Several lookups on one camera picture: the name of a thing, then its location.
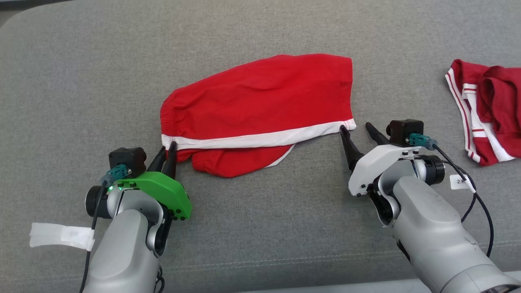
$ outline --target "folded red garment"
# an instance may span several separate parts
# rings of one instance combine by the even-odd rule
[[[489,68],[457,59],[445,75],[456,105],[461,111],[465,149],[468,156],[480,165],[492,165],[519,157],[519,151],[516,152],[514,147],[516,144],[519,146],[519,141],[515,139],[519,137],[516,128],[516,125],[519,126],[519,118],[516,117],[519,115],[519,103],[516,102],[516,95],[513,93],[517,91],[517,85],[521,84],[519,69],[510,68],[508,72],[503,72],[503,79],[512,81],[508,84],[499,83],[495,79],[496,87],[502,93],[496,93],[494,97],[490,77],[498,75],[498,70],[495,69],[497,67]],[[503,101],[503,105],[508,104],[508,109],[496,106],[494,110],[492,100]]]
[[[347,57],[278,55],[176,89],[160,111],[165,147],[234,177],[277,165],[297,142],[354,129]]]

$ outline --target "green plastic part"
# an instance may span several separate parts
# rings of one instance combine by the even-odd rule
[[[177,218],[189,219],[192,214],[192,204],[181,183],[161,172],[145,172],[138,178],[124,178],[117,181],[124,188],[137,188],[173,210]]]

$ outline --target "cable connector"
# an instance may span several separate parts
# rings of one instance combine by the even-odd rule
[[[436,139],[432,139],[419,133],[411,133],[411,135],[405,139],[405,142],[416,147],[424,147],[429,151],[435,150],[433,145],[438,144]]]
[[[127,169],[125,165],[117,165],[110,169],[107,174],[101,178],[100,182],[103,184],[103,182],[106,181],[106,186],[111,186],[114,182],[127,177],[130,173],[132,173],[132,170]]]

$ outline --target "gray couch cushion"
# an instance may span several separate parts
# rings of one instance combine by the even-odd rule
[[[417,118],[476,180],[491,210],[493,261],[519,270],[519,168],[466,157],[443,75],[455,58],[521,66],[521,2],[74,1],[30,9],[0,29],[2,292],[74,292],[85,252],[29,248],[32,222],[89,226],[84,195],[107,154],[160,148],[159,108],[175,88],[276,54],[353,58],[359,126]],[[353,140],[374,147],[363,127]],[[233,179],[178,167],[193,204],[162,264],[166,292],[230,292],[413,277],[367,198],[347,191],[338,135],[299,143],[278,166]],[[435,186],[463,213],[471,200]],[[98,221],[97,243],[110,221]],[[486,247],[479,207],[465,227]]]

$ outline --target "cable tag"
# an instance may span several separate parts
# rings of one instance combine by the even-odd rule
[[[468,176],[465,175],[465,179],[467,180],[467,182],[470,182],[470,180],[468,180]],[[451,181],[451,189],[468,189],[468,184],[463,181],[463,179],[461,178],[460,175],[458,174],[455,174],[455,175],[451,175],[450,176],[450,181]]]
[[[30,247],[59,244],[91,251],[94,245],[94,230],[87,227],[33,223],[29,236]]]

